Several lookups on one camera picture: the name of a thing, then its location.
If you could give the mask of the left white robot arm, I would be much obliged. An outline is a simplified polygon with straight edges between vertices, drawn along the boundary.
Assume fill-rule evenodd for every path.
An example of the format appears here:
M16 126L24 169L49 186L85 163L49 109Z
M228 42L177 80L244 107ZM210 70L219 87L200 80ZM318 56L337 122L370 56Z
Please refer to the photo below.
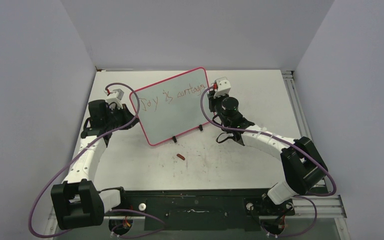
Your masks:
M52 186L50 195L58 226L71 230L99 226L110 210L125 214L129 201L121 196L122 187L97 190L93 181L100 159L118 128L128 130L139 123L124 103L99 99L88 103L89 117L80 133L80 148L61 184Z

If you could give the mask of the pink framed whiteboard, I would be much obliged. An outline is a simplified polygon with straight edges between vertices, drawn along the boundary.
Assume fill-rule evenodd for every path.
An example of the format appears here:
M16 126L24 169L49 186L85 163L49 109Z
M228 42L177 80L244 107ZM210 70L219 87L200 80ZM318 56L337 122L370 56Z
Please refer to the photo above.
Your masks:
M130 94L148 144L156 146L205 125L200 103L208 103L201 99L208 87L206 70L198 67Z

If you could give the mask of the red marker cap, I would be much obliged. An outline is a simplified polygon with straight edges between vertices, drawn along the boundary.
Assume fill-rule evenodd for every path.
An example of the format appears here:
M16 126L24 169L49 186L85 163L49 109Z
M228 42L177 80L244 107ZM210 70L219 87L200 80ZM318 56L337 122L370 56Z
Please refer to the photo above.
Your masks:
M184 157L183 155L179 154L179 153L178 153L176 156L177 156L178 158L180 158L181 160L183 160L183 161L185 160L185 157Z

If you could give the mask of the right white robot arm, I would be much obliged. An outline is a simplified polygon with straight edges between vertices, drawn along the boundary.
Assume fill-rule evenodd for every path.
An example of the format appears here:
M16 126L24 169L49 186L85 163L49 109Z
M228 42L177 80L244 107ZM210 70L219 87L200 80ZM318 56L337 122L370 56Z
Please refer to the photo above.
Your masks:
M268 190L262 201L265 212L277 213L283 202L293 196L306 195L327 175L327 167L314 143L308 137L294 139L274 135L247 120L238 111L239 102L228 94L217 96L214 90L208 93L209 110L220 119L215 126L236 143L259 149L282 163L285 180Z

